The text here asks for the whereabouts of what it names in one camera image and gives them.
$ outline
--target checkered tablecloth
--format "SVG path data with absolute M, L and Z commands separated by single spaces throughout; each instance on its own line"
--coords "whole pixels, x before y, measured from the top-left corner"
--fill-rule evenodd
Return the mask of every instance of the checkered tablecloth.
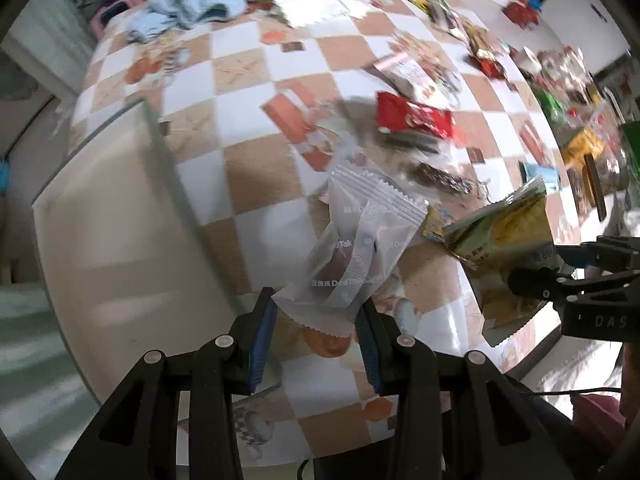
M 481 25 L 459 0 L 449 2 Z M 434 30 L 420 10 L 402 0 L 361 20 L 297 30 L 255 7 L 234 22 L 171 31 L 147 45 L 125 40 L 135 10 L 112 20 L 86 75 L 71 141 L 73 148 L 123 104 L 145 96 L 169 121 L 166 141 L 187 196 L 230 286 L 249 308 L 263 286 L 287 283 L 328 222 L 328 209 L 311 196 L 326 175 L 309 166 L 262 106 L 300 83 L 322 100 L 372 102 L 376 91 L 393 91 L 363 68 L 391 53 L 396 29 L 427 41 L 444 65 L 462 74 L 461 106 L 454 116 L 465 137 L 456 150 L 464 171 L 479 180 L 489 178 L 494 201 L 520 187 L 518 163 L 533 158 L 518 131 L 529 121 L 561 172 L 560 193 L 547 199 L 555 240 L 579 242 L 558 146 L 510 58 L 500 62 L 516 91 L 505 82 L 489 81 L 466 60 L 465 45 Z M 291 41 L 302 42 L 304 50 L 283 52 L 281 43 Z M 162 52 L 171 54 L 155 63 Z M 534 345 L 529 323 L 489 347 L 462 268 L 440 245 L 409 247 L 392 281 L 383 287 L 384 301 L 393 309 L 401 298 L 410 300 L 420 316 L 417 338 L 434 350 L 463 354 L 478 348 L 507 370 Z M 282 379 L 279 386 L 244 401 L 243 412 L 257 413 L 252 424 L 262 428 L 250 442 L 239 435 L 244 464 L 334 454 L 392 434 L 396 400 L 373 393 L 358 344 L 335 339 L 280 314 L 271 350 Z

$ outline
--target white snack wrapper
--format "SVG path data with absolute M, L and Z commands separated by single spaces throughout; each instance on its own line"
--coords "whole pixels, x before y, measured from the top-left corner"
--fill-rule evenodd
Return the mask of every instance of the white snack wrapper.
M 417 103 L 449 110 L 451 104 L 436 82 L 424 71 L 418 62 L 407 52 L 385 57 L 374 64 L 398 89 L 398 91 Z
M 273 299 L 294 321 L 347 337 L 426 215 L 382 173 L 344 162 L 329 179 L 331 221 L 302 272 Z

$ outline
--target red snack bag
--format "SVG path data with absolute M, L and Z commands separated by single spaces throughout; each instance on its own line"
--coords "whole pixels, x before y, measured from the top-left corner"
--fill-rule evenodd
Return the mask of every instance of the red snack bag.
M 482 70 L 484 75 L 489 79 L 507 79 L 504 67 L 497 61 L 484 59 L 482 57 L 476 57 L 476 61 L 478 65 L 480 65 L 480 70 Z
M 381 131 L 404 132 L 418 130 L 450 139 L 453 135 L 453 119 L 450 110 L 438 110 L 409 101 L 389 92 L 378 92 L 378 128 Z

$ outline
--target yellow snack bag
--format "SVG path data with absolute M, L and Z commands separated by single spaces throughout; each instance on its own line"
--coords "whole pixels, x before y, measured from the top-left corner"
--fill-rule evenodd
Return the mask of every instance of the yellow snack bag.
M 540 306 L 538 300 L 511 292 L 511 269 L 559 266 L 545 206 L 545 183 L 537 176 L 504 200 L 443 227 L 446 245 L 474 290 L 484 316 L 482 334 L 492 346 L 516 332 Z

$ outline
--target light blue cloth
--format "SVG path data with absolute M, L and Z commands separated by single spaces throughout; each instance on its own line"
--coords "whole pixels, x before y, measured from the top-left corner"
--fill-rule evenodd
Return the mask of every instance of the light blue cloth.
M 193 28 L 201 22 L 227 22 L 246 10 L 254 0 L 148 0 L 127 29 L 129 41 L 146 43 L 178 25 Z

